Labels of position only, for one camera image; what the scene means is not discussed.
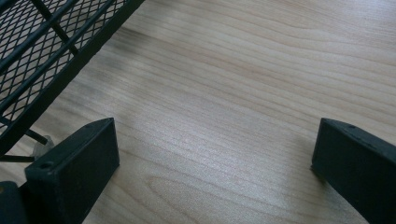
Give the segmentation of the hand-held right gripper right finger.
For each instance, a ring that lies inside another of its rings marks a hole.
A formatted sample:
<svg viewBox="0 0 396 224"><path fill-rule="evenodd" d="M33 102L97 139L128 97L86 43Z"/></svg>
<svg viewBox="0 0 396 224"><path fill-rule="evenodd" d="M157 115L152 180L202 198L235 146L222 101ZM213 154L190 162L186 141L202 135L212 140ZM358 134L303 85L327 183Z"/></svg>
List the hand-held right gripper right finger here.
<svg viewBox="0 0 396 224"><path fill-rule="evenodd" d="M354 125L323 118L311 169L370 224L396 224L396 146Z"/></svg>

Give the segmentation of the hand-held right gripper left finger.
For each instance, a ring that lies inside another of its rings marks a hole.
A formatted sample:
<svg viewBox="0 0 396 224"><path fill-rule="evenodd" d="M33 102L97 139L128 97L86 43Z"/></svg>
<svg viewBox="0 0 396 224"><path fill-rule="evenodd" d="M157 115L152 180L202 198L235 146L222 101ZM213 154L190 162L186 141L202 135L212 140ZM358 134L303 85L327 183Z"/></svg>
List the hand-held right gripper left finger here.
<svg viewBox="0 0 396 224"><path fill-rule="evenodd" d="M81 224L120 166L113 118L89 123L25 169L32 224Z"/></svg>

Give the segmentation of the black wire basket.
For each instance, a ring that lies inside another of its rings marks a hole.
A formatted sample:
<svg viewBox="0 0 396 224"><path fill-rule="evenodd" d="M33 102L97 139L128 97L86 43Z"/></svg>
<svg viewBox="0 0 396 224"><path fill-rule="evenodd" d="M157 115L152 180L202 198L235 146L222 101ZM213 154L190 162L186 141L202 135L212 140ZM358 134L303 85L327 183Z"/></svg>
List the black wire basket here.
<svg viewBox="0 0 396 224"><path fill-rule="evenodd" d="M0 0L0 161L145 0Z"/></svg>

